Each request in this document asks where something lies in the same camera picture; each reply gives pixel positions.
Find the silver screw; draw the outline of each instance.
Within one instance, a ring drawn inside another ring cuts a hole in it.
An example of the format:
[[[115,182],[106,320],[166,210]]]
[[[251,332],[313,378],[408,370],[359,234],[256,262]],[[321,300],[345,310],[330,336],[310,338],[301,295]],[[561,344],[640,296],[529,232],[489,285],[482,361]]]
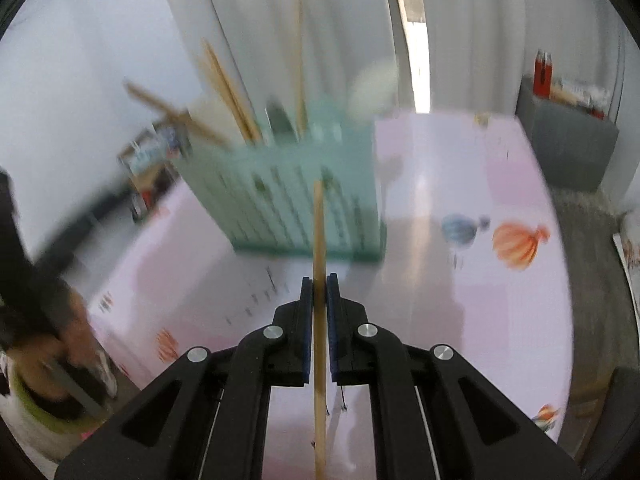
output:
[[[373,337],[378,333],[378,327],[371,323],[363,323],[358,327],[358,334],[362,337]]]
[[[207,352],[206,348],[203,348],[202,346],[196,346],[196,348],[192,348],[191,350],[189,350],[187,359],[192,363],[199,363],[201,361],[204,361],[204,359],[207,358],[208,354],[209,352]]]
[[[453,357],[453,348],[447,345],[438,345],[433,349],[433,355],[441,361],[448,361]]]
[[[279,337],[282,337],[284,331],[277,325],[269,325],[262,331],[262,333],[267,339],[277,339]]]

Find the red bottle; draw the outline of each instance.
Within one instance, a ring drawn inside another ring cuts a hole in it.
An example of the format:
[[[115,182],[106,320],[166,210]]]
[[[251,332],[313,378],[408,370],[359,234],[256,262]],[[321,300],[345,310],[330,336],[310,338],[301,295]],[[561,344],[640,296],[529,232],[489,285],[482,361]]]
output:
[[[551,54],[539,50],[536,56],[536,69],[533,73],[533,93],[538,97],[549,99],[553,67]]]

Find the chopstick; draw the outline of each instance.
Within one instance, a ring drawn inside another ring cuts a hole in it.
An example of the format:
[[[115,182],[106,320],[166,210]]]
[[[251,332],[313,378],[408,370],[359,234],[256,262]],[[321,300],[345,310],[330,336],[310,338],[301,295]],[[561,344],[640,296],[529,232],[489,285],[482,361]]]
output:
[[[260,132],[260,128],[258,128],[252,113],[246,108],[233,83],[228,78],[222,65],[220,65],[213,47],[208,41],[203,41],[203,46],[209,65],[209,81],[211,81],[214,88],[222,97],[222,100],[234,115],[245,142],[261,141],[262,133]]]
[[[193,119],[188,112],[184,113],[176,110],[161,98],[156,97],[149,91],[143,89],[138,85],[135,85],[132,82],[127,81],[125,83],[125,87],[130,96],[144,103],[150,108],[162,112],[171,121],[184,124],[184,126],[186,126],[193,134],[202,137],[203,139],[210,140],[223,148],[229,148],[229,143],[223,136],[216,133],[206,124],[202,124],[200,121],[196,121],[195,119]]]
[[[314,429],[316,432],[316,480],[326,469],[326,241],[324,239],[324,190],[314,183]]]
[[[306,116],[306,104],[305,104],[305,72],[303,64],[303,43],[302,43],[302,28],[303,28],[303,8],[302,0],[298,0],[298,26],[296,35],[296,80],[294,87],[296,89],[296,128],[298,129],[298,135],[300,138],[305,136],[305,132],[308,128],[307,116]]]

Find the table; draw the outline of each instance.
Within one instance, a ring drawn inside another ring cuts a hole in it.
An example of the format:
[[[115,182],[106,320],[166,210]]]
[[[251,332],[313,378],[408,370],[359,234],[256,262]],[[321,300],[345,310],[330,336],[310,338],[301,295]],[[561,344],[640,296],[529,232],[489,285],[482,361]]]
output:
[[[380,121],[385,259],[329,262],[328,272],[338,274],[344,297],[366,306],[371,322],[407,344],[453,346],[556,440],[573,343],[558,223],[520,123],[479,122],[470,114]],[[490,225],[473,237],[484,217]],[[470,244],[456,245],[470,236]],[[311,270],[306,258],[235,254],[180,183],[90,303],[90,319],[116,364],[144,387],[190,347],[227,348],[269,324]],[[353,386],[344,396],[346,410],[328,383],[329,476],[373,479],[368,390]],[[275,388],[263,478],[311,478],[312,440],[311,386]]]

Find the blue balloon print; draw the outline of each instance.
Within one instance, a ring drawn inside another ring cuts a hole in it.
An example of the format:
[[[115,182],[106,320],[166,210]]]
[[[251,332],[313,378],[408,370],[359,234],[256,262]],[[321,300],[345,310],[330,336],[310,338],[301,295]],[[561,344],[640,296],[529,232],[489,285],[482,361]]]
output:
[[[444,239],[456,246],[467,246],[476,239],[478,229],[486,231],[490,220],[483,216],[475,221],[463,215],[448,215],[442,220],[442,235]]]

